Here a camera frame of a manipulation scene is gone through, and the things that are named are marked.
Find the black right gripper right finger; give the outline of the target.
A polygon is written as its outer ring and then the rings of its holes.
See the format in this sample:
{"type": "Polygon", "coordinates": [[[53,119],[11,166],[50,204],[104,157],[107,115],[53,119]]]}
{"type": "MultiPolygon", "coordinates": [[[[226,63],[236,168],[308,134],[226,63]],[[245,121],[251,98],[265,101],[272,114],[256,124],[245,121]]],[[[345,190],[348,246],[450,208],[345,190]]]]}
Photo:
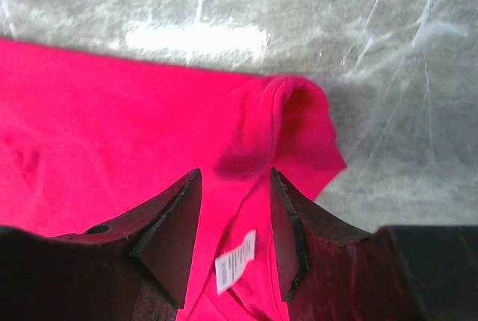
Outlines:
{"type": "Polygon", "coordinates": [[[477,227],[387,225],[368,233],[273,169],[270,215],[291,320],[475,320],[477,227]]]}

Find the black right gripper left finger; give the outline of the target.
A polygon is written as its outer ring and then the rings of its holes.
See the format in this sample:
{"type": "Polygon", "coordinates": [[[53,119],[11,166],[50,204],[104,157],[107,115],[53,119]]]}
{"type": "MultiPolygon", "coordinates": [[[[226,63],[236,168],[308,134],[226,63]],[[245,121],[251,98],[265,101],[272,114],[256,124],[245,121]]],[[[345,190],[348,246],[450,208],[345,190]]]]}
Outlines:
{"type": "Polygon", "coordinates": [[[174,320],[184,307],[202,200],[193,169],[83,234],[1,228],[3,320],[174,320]]]}

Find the red t shirt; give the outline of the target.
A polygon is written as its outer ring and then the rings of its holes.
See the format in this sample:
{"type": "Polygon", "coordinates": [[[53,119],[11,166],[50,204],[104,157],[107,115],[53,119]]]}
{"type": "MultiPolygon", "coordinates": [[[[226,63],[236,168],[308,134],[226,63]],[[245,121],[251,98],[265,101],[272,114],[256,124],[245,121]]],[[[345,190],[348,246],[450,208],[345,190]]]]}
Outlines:
{"type": "Polygon", "coordinates": [[[314,199],[346,164],[325,93],[296,75],[212,72],[1,42],[1,223],[79,233],[200,168],[180,320],[286,320],[270,173],[314,199]]]}

